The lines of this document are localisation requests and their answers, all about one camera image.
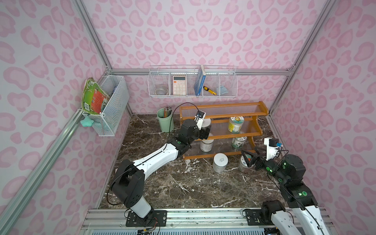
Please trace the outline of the white lid green label jar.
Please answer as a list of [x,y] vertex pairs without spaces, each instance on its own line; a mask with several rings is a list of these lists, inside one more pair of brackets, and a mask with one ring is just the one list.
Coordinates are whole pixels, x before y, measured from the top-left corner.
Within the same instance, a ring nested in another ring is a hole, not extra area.
[[203,119],[203,122],[202,122],[202,125],[201,125],[202,128],[209,127],[210,125],[211,125],[211,119],[210,118]]

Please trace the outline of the strawberry lid seed jar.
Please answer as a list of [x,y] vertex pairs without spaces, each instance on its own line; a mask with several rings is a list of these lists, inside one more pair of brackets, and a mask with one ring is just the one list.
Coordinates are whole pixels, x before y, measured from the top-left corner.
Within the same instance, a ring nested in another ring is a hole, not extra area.
[[249,167],[247,165],[247,162],[245,161],[245,158],[241,156],[238,164],[238,169],[242,173],[248,173],[254,170],[254,166]]

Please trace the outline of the tall white tin jar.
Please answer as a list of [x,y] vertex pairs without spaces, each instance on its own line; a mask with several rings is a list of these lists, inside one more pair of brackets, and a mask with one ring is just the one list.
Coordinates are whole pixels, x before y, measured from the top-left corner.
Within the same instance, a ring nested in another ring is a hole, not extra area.
[[223,153],[218,153],[213,157],[212,168],[216,173],[222,173],[225,171],[228,165],[228,157]]

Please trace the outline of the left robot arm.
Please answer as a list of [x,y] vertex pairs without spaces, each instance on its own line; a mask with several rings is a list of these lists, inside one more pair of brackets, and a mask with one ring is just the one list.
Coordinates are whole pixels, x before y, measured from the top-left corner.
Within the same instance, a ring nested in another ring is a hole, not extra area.
[[179,132],[160,149],[133,162],[124,160],[116,171],[109,190],[122,205],[138,217],[142,219],[152,217],[153,208],[144,198],[146,179],[159,168],[184,155],[194,141],[206,140],[210,131],[210,124],[199,127],[199,123],[195,120],[185,120]]

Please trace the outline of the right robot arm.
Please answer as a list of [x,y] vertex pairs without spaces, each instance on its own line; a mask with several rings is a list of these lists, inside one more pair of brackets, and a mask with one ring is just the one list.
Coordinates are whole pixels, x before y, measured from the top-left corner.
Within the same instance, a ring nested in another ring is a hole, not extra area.
[[[303,182],[306,168],[300,157],[286,154],[279,162],[267,160],[264,150],[258,148],[256,153],[242,150],[242,158],[248,167],[265,170],[267,176],[279,188],[295,217],[299,220],[306,235],[328,235],[330,232],[322,218],[318,202],[313,192]],[[278,200],[262,204],[261,220],[272,223],[283,235],[299,235],[300,231],[289,217],[288,212]]]

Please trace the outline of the small white lid jar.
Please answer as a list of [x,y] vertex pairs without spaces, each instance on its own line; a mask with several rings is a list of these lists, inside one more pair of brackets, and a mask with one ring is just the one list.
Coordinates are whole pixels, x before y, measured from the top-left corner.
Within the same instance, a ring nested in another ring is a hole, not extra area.
[[200,149],[203,152],[210,152],[213,147],[214,140],[202,140],[200,143]]

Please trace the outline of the orange wooden three-tier shelf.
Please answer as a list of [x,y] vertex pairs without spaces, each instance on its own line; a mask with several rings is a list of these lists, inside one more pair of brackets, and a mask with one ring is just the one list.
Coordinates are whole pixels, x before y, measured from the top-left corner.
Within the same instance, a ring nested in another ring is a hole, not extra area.
[[[209,140],[214,140],[212,150],[203,152],[200,149],[200,140],[192,143],[192,147],[184,155],[184,160],[212,158],[217,153],[224,153],[227,156],[240,155],[241,149],[254,152],[254,137],[260,137],[263,131],[258,123],[259,116],[267,116],[269,111],[262,102],[236,103],[236,104],[214,104],[182,106],[180,107],[180,122],[186,119],[194,119],[197,109],[206,113],[206,118],[211,119],[211,131]],[[244,124],[240,133],[233,134],[228,130],[229,118],[243,116]],[[235,137],[247,137],[247,142],[241,149],[232,147],[232,140]]]

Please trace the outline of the mint green pencil cup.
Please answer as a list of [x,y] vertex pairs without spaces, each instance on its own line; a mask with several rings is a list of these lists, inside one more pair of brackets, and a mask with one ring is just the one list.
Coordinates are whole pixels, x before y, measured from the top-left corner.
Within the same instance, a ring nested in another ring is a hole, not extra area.
[[171,132],[174,129],[173,114],[167,118],[164,118],[164,108],[161,108],[157,111],[157,118],[161,131],[164,133]]

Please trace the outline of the pencils bundle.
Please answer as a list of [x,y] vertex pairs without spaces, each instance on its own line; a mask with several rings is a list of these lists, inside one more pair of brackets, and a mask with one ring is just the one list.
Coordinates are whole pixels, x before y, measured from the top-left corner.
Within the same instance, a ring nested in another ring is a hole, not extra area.
[[171,115],[172,113],[172,108],[171,107],[165,107],[164,108],[164,118],[167,118]]

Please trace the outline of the yellow utility knife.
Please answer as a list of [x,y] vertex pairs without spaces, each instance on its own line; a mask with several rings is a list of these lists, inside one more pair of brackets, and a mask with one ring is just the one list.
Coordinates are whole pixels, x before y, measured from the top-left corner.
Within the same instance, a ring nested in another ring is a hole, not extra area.
[[208,88],[207,86],[203,86],[203,89],[204,89],[205,91],[209,92],[210,94],[214,95],[214,96],[216,96],[216,95],[217,95],[217,93],[216,93],[216,92],[214,92],[213,90],[211,90],[211,89],[210,89],[210,88]]

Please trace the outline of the blue book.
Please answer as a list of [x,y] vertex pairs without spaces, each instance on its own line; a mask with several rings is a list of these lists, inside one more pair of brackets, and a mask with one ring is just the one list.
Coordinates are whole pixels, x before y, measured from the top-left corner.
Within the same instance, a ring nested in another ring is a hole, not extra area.
[[198,69],[198,73],[197,73],[196,82],[194,84],[194,92],[197,97],[202,94],[205,78],[206,78],[206,71],[205,71],[204,65],[200,65]]

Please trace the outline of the pink calculator in basket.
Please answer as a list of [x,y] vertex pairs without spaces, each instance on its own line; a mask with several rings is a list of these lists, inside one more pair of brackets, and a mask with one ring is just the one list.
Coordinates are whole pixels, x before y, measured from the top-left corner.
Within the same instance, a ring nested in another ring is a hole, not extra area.
[[186,96],[187,95],[187,78],[183,75],[173,76],[173,95],[174,96]]

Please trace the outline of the clear tape roll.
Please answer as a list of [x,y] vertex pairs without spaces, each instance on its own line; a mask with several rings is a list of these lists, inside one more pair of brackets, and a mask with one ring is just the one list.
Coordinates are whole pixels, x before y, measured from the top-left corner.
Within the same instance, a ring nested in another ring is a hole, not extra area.
[[159,86],[155,89],[155,95],[157,96],[167,96],[168,94],[169,90],[165,86]]

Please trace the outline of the white mesh side basket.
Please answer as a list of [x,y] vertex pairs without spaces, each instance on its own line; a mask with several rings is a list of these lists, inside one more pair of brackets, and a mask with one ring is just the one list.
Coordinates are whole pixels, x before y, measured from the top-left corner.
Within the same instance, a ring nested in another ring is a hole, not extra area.
[[83,115],[94,120],[92,127],[99,136],[114,136],[130,98],[126,81],[123,76],[108,75],[99,86],[110,96],[109,102],[100,115],[90,115],[86,112]]

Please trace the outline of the green red snack bag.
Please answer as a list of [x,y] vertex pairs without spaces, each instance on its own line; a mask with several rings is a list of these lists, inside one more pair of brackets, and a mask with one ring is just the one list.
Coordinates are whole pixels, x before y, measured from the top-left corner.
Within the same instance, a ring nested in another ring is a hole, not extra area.
[[92,77],[86,80],[81,98],[81,108],[84,112],[90,115],[100,115],[109,100],[110,96]]

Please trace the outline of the mint star-shaped toy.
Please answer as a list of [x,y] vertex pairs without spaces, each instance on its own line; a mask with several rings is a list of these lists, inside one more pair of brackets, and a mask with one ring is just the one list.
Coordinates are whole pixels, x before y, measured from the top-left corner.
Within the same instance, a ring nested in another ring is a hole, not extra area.
[[89,116],[84,116],[84,118],[80,121],[80,124],[83,127],[92,127],[94,124],[94,120],[90,119]]

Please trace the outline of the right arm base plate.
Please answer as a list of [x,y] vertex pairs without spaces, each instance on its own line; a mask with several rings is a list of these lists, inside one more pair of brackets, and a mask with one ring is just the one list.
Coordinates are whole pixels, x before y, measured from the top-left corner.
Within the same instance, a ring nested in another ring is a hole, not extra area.
[[265,225],[261,217],[261,209],[244,209],[242,216],[246,218],[248,226]]

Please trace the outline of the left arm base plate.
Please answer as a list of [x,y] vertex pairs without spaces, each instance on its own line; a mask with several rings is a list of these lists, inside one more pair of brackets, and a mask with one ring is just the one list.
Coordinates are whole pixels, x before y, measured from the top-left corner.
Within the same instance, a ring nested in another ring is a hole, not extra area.
[[166,210],[151,210],[145,218],[141,218],[134,211],[126,216],[126,227],[165,227]]

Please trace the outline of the aluminium front rail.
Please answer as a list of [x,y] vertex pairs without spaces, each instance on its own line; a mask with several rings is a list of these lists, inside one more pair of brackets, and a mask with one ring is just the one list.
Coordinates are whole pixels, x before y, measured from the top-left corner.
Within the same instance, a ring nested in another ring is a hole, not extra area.
[[[272,223],[248,226],[242,216],[245,208],[198,208],[160,209],[167,211],[165,227],[126,227],[128,210],[89,210],[80,235],[282,235]],[[299,220],[290,208],[286,208],[290,219],[306,235]],[[334,223],[324,208],[321,215],[329,230],[336,235]]]

